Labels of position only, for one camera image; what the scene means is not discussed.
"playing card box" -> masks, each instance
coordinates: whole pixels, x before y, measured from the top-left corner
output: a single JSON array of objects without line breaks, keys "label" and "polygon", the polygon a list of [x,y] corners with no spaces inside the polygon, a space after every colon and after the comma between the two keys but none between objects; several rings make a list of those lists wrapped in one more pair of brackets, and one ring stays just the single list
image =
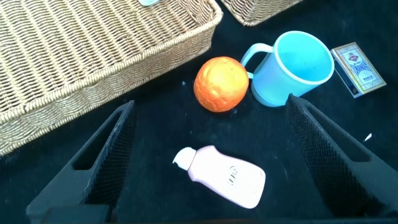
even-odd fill
[{"label": "playing card box", "polygon": [[386,85],[355,42],[334,48],[331,54],[337,74],[354,98]]}]

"small white debris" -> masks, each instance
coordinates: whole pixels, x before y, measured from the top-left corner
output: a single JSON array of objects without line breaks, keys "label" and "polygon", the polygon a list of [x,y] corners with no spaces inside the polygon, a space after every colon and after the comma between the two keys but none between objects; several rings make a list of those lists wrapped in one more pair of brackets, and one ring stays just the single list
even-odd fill
[{"label": "small white debris", "polygon": [[366,137],[366,139],[365,139],[364,141],[369,140],[371,137],[372,137],[372,133],[370,133],[370,134]]}]

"mug handle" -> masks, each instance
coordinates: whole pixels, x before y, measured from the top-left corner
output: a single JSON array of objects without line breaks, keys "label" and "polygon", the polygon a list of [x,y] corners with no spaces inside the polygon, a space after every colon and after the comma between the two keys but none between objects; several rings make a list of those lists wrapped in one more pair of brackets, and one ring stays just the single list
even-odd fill
[{"label": "mug handle", "polygon": [[[246,64],[249,62],[250,58],[258,52],[267,52],[267,53],[273,53],[274,48],[273,46],[258,43],[258,44],[253,44],[249,50],[244,54],[241,64],[245,67]],[[253,78],[253,73],[248,72],[248,77]]]}]

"blue mug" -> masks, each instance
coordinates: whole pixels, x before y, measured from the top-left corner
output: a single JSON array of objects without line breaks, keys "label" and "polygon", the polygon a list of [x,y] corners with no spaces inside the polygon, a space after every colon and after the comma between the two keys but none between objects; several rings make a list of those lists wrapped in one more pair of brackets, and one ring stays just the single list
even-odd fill
[{"label": "blue mug", "polygon": [[254,73],[251,90],[257,101],[266,106],[284,106],[289,93],[301,96],[328,81],[335,63],[328,48],[313,35],[301,31],[282,34],[274,46],[254,44],[244,54],[246,66],[257,52],[267,56]]}]

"basket rim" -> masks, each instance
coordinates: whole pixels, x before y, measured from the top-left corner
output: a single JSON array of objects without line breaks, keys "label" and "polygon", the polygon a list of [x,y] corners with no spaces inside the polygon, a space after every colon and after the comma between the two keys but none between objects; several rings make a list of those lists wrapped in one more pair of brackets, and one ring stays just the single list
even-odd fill
[{"label": "basket rim", "polygon": [[164,43],[152,46],[139,54],[133,55],[132,57],[125,59],[122,62],[116,62],[112,66],[98,70],[97,72],[92,73],[90,76],[88,76],[82,80],[78,80],[75,83],[72,83],[70,85],[65,85],[61,89],[55,90],[51,94],[42,96],[42,97],[34,99],[28,103],[21,104],[11,110],[2,112],[2,113],[0,113],[0,125],[10,122],[12,120],[15,120],[24,114],[41,109],[44,106],[47,106],[48,104],[50,104],[56,100],[68,97],[72,93],[74,93],[78,90],[81,90],[85,87],[92,86],[95,83],[97,83],[98,81],[100,81],[116,72],[119,72],[122,69],[125,69],[130,65],[141,62],[154,54],[165,51],[165,50],[173,47],[174,45],[180,44],[183,41],[185,41],[195,35],[198,35],[208,29],[215,27],[217,24],[220,23],[220,21],[223,17],[223,11],[219,7],[219,5],[217,5],[215,0],[206,0],[206,2],[210,5],[210,7],[213,10],[214,17],[211,21],[203,24],[200,27],[190,30],[184,34],[174,37],[173,39],[169,39],[168,41],[166,41]]}]

